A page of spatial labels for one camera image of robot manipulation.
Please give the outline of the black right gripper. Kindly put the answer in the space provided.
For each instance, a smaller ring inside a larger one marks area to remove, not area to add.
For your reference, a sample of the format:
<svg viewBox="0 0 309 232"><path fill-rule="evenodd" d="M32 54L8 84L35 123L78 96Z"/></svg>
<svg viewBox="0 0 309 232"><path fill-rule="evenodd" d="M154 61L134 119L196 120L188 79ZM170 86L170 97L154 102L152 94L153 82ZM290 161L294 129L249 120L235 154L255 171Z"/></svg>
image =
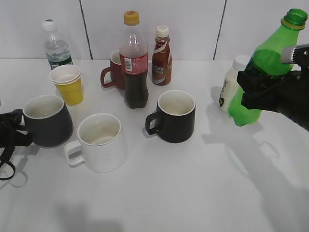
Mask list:
<svg viewBox="0 0 309 232"><path fill-rule="evenodd" d="M244 92L255 93L271 86L267 95L249 96L244 93L241 105L245 108L276 112L284 115L305 130L309 130L309 45L300 44L283 49L282 64L297 64L300 71L290 71L274 84L271 76L253 77L239 71L237 83Z"/></svg>

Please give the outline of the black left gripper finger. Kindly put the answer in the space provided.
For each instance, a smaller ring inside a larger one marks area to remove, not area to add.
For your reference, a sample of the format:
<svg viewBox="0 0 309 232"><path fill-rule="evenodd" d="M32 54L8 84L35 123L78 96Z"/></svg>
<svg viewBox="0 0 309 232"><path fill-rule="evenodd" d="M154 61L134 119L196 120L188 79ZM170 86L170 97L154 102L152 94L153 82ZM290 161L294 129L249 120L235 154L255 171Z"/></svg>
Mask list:
<svg viewBox="0 0 309 232"><path fill-rule="evenodd" d="M0 115L0 147L29 146L33 136L26 131L26 126L21 125L23 118L22 109L15 109L10 113Z"/></svg>

